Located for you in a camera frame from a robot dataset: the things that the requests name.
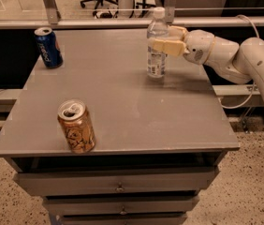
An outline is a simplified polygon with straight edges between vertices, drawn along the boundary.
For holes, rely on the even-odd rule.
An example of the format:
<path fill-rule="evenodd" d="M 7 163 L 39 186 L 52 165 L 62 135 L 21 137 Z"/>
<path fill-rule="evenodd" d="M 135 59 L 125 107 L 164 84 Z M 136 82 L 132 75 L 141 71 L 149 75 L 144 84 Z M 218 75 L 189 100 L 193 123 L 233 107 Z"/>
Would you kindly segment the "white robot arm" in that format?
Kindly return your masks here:
<path fill-rule="evenodd" d="M 172 56 L 211 67 L 220 77 L 237 84 L 254 81 L 264 102 L 264 40 L 250 37 L 236 42 L 203 30 L 171 26 L 165 36 L 148 39 L 148 45 Z"/>

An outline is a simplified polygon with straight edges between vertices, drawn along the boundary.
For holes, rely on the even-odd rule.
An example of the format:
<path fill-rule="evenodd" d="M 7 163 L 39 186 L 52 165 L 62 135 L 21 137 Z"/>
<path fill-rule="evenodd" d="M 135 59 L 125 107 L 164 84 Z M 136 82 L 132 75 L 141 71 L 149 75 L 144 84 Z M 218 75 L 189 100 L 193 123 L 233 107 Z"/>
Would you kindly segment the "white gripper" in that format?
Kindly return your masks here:
<path fill-rule="evenodd" d="M 150 37 L 148 45 L 159 52 L 183 57 L 197 65 L 208 65 L 215 43 L 215 35 L 203 30 L 188 32 L 185 27 L 169 28 L 169 37 Z"/>

